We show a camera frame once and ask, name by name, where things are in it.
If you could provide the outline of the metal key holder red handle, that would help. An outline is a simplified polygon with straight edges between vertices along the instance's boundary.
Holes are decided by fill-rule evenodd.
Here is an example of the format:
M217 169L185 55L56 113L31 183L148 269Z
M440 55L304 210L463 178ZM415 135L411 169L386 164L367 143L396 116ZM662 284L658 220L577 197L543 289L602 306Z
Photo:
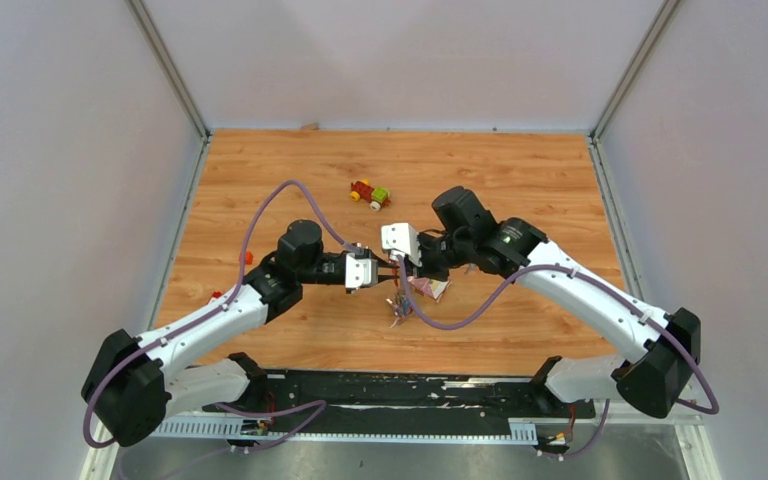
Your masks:
M398 266L392 268L392 273L395 277L394 284L396 291L392 298L387 299L387 303L394 315L390 327L395 328L404 324L410 317L415 315L415 306L410 300L412 285L409 281L409 277L406 274L403 274Z

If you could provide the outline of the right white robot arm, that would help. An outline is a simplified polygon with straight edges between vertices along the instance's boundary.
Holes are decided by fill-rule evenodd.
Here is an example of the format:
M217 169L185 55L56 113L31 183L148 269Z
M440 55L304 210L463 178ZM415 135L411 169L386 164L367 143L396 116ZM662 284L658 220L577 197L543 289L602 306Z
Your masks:
M596 330L614 355L544 362L543 382L531 403L556 417L570 403L621 399L642 414L667 417L677 405L716 414L715 400L694 404L682 392L701 370L701 320L680 307L669 312L636 298L587 269L537 226L518 217L498 220L475 193L455 186L432 203L442 227L418 231L407 224L384 227L406 246L390 247L404 274L445 280L452 269L472 264L502 277L500 291L517 285L533 290Z

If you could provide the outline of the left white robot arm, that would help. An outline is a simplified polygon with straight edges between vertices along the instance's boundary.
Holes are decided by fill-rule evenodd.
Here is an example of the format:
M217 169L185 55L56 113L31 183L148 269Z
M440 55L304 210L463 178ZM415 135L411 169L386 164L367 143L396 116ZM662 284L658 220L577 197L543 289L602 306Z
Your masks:
M93 448L132 446L167 418L215 403L258 411L267 389L241 357L200 367L194 361L286 313L301 301L304 285L354 291L375 285L377 269L378 259L368 249L346 244L329 253L318 223L291 223L276 249L212 302L166 326L138 335L120 329L103 340L81 396L85 418L97 418L111 437L99 441L86 431L85 441Z

